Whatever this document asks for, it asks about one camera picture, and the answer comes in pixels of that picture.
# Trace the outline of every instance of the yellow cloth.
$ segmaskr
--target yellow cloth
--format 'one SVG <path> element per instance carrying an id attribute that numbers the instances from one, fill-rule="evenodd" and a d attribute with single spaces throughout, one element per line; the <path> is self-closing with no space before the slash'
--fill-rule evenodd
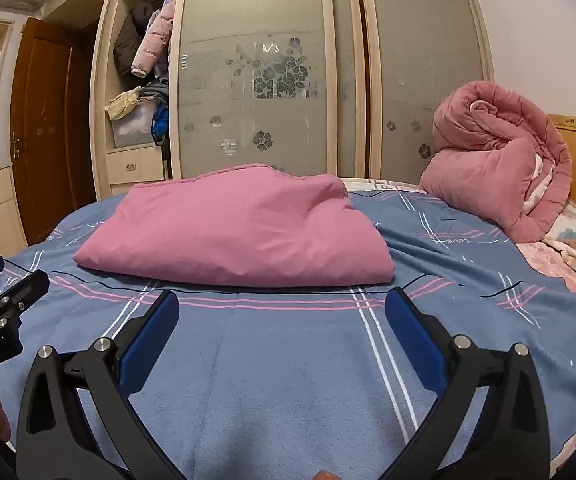
<path id="1" fill-rule="evenodd" d="M 137 86 L 132 90 L 122 92 L 117 97 L 115 97 L 110 104 L 104 107 L 104 110 L 108 112 L 108 118 L 111 121 L 116 121 L 122 117 L 126 117 L 137 104 L 137 99 L 141 94 L 142 87 Z"/>

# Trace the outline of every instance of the white wall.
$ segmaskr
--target white wall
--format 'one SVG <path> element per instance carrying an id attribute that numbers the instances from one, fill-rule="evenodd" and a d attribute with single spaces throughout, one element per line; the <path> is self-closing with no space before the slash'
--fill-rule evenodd
<path id="1" fill-rule="evenodd" d="M 17 53 L 21 42 L 21 29 L 28 19 L 27 15 L 0 10 L 0 20 L 13 22 L 8 46 L 2 55 L 0 78 L 0 164 L 10 162 L 10 97 L 12 94 L 12 79 L 15 75 Z"/>
<path id="2" fill-rule="evenodd" d="M 496 82 L 576 116 L 576 0 L 479 0 Z"/>

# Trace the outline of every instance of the brown door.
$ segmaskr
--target brown door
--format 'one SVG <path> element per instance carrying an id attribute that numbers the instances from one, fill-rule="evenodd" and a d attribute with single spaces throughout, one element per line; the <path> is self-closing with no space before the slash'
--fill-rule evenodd
<path id="1" fill-rule="evenodd" d="M 95 201 L 88 132 L 90 60 L 79 38 L 28 18 L 10 103 L 15 189 L 28 244 Z"/>

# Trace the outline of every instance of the jacket sleeve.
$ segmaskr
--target jacket sleeve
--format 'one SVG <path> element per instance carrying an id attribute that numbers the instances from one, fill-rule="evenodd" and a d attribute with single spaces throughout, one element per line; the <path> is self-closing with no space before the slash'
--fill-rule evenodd
<path id="1" fill-rule="evenodd" d="M 172 35 L 172 21 L 175 15 L 176 0 L 164 5 L 155 21 L 150 25 L 132 61 L 131 72 L 145 77 L 154 68 Z"/>

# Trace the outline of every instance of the storage bin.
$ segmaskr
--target storage bin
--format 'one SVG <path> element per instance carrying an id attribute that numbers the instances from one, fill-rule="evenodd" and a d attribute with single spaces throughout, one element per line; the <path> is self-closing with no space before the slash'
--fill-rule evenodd
<path id="1" fill-rule="evenodd" d="M 132 112 L 121 119 L 110 121 L 114 145 L 117 148 L 154 142 L 152 116 L 157 110 L 157 99 L 139 99 Z"/>

